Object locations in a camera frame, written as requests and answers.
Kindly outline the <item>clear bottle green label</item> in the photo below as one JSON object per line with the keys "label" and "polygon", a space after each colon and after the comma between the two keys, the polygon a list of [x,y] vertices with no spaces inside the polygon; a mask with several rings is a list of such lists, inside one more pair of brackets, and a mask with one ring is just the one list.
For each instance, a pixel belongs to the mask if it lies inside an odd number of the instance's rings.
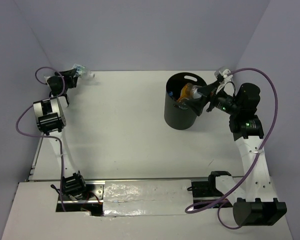
{"label": "clear bottle green label", "polygon": [[72,67],[76,70],[76,75],[82,79],[90,80],[95,78],[95,74],[91,72],[86,66],[74,64]]}

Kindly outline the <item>orange juice bottle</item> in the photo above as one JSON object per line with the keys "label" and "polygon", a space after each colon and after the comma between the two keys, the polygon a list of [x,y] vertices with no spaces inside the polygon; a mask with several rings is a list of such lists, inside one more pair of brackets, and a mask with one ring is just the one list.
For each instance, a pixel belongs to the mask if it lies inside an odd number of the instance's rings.
{"label": "orange juice bottle", "polygon": [[193,88],[192,83],[187,83],[180,91],[180,96],[177,99],[178,103],[181,103],[183,99],[189,99],[192,97],[192,88]]}

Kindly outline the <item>clear bottle blue cap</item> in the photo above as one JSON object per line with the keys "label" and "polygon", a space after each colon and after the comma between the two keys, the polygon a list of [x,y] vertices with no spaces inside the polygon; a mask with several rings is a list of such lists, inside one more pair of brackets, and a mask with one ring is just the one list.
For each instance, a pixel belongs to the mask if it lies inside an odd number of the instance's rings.
{"label": "clear bottle blue cap", "polygon": [[186,111],[188,109],[188,106],[182,102],[176,103],[174,106],[180,110]]}

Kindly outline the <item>clear square plastic bottle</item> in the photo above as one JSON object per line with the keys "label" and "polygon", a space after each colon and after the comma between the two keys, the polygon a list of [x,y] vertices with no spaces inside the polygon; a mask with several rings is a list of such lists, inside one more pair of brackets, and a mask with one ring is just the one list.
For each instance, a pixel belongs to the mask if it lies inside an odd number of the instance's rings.
{"label": "clear square plastic bottle", "polygon": [[199,85],[194,85],[190,90],[190,96],[193,99],[200,99],[202,97],[202,93],[200,93],[198,90],[201,88]]}

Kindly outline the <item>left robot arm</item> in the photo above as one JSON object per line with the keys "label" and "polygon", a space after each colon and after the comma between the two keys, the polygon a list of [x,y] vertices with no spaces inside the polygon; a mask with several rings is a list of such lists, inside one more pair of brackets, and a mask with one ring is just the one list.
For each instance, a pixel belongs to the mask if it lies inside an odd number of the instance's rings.
{"label": "left robot arm", "polygon": [[75,68],[55,72],[46,79],[50,88],[49,98],[35,101],[33,110],[37,128],[49,139],[60,167],[60,192],[69,199],[81,200],[88,194],[85,179],[76,167],[66,140],[67,125],[63,102],[69,106],[67,90],[75,88],[78,73]]}

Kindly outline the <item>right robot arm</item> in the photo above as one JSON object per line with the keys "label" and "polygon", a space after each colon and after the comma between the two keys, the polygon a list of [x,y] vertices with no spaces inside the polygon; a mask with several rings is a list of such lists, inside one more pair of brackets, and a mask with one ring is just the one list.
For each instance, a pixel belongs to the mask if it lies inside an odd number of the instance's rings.
{"label": "right robot arm", "polygon": [[207,190],[220,198],[206,206],[194,203],[185,209],[187,214],[204,211],[210,207],[232,205],[235,229],[246,226],[272,226],[287,213],[285,202],[278,200],[267,166],[264,146],[269,138],[256,115],[260,102],[260,88],[244,83],[237,93],[228,95],[224,83],[214,82],[206,86],[186,84],[178,99],[194,111],[214,108],[229,114],[229,129],[238,147],[244,176],[235,182],[227,171],[212,171],[208,176]]}

